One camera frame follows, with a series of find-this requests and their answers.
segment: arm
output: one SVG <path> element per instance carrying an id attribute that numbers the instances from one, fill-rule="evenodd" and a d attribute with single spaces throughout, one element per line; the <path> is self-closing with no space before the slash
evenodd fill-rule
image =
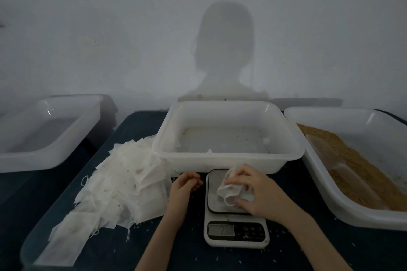
<path id="1" fill-rule="evenodd" d="M 189 194 L 203 182 L 197 173 L 186 172 L 173 182 L 168 208 L 135 271 L 164 271 L 167 269 L 176 234 L 184 222 Z"/>
<path id="2" fill-rule="evenodd" d="M 287 227 L 303 249 L 315 271 L 352 270 L 336 251 L 314 219 L 297 206 L 277 183 L 249 165 L 242 166 L 225 184 L 241 183 L 253 188 L 254 201 L 237 199 L 236 203 L 255 216 Z"/>

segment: person's left hand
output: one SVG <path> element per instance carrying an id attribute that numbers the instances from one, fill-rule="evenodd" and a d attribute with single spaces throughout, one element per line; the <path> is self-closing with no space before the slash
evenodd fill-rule
<path id="1" fill-rule="evenodd" d="M 184 222 L 189 194 L 201 185 L 203 185 L 201 176 L 192 171 L 183 173 L 173 182 L 164 218 L 174 225 L 175 229 L 178 230 Z"/>

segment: forearm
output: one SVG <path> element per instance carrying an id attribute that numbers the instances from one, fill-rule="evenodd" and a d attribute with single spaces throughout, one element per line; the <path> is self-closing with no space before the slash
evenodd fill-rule
<path id="1" fill-rule="evenodd" d="M 293 213 L 283 225 L 297 240 L 315 271 L 352 270 L 308 213 L 300 208 Z"/>
<path id="2" fill-rule="evenodd" d="M 178 228 L 164 216 L 135 271 L 165 271 L 177 231 Z"/>

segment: digital kitchen scale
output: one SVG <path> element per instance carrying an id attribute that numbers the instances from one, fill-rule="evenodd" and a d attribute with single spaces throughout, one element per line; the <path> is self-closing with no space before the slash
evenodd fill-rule
<path id="1" fill-rule="evenodd" d="M 265 218 L 254 217 L 239 206 L 228 206 L 217 195 L 226 172 L 214 169 L 206 176 L 205 241 L 213 247 L 265 248 L 270 241 Z M 242 197 L 253 200 L 253 193 L 248 191 Z"/>

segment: hand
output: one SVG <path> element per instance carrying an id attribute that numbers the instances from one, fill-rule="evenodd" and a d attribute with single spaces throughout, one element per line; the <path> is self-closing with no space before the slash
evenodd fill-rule
<path id="1" fill-rule="evenodd" d="M 225 181 L 225 184 L 243 184 L 253 188 L 254 201 L 237 198 L 236 203 L 257 217 L 286 225 L 293 217 L 304 212 L 298 207 L 277 183 L 265 174 L 245 164 L 237 170 L 234 177 Z"/>
<path id="2" fill-rule="evenodd" d="M 176 230 L 184 222 L 189 194 L 196 191 L 201 185 L 203 185 L 201 176 L 192 171 L 183 173 L 173 182 L 164 218 L 174 225 Z"/>

